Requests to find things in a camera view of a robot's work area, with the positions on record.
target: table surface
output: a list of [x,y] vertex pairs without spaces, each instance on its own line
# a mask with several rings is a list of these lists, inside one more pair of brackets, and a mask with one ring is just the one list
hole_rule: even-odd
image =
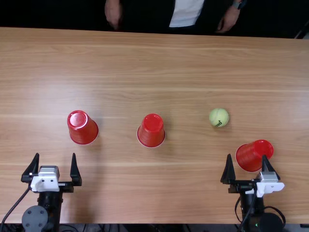
[[[264,197],[288,223],[309,222],[309,41],[0,29],[0,217],[27,185],[35,153],[70,180],[72,153],[83,186],[64,194],[61,222],[236,223],[238,194],[220,183],[228,153],[269,140],[285,183]],[[230,122],[215,128],[213,108]],[[91,145],[70,140],[67,116],[99,126]],[[162,116],[166,140],[140,145],[144,116]],[[36,205],[30,192],[7,222]]]

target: tennis ball logo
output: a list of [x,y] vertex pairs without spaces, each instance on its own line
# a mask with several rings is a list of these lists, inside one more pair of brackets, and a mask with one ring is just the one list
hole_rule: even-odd
[[216,125],[216,127],[219,127],[220,125],[222,125],[222,122],[219,120],[219,123]]

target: red cup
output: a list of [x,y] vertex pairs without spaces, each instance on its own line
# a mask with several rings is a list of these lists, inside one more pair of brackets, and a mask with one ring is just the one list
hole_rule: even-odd
[[146,147],[161,145],[165,139],[163,119],[157,114],[147,115],[137,130],[137,138]]
[[245,171],[256,172],[262,167],[262,156],[268,159],[274,154],[274,148],[267,140],[256,140],[250,144],[241,145],[236,151],[236,161]]
[[98,136],[97,124],[82,110],[69,114],[68,127],[71,139],[80,145],[89,144]]

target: yellow tennis ball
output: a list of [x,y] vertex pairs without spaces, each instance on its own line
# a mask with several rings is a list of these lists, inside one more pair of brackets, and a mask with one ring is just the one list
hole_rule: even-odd
[[225,109],[216,108],[209,114],[209,121],[215,127],[223,127],[228,123],[229,116]]

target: wristwatch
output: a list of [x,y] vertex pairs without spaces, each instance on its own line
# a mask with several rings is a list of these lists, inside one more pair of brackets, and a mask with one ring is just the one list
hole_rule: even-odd
[[233,2],[233,5],[236,9],[240,10],[242,9],[247,3],[247,0],[242,0],[240,2]]

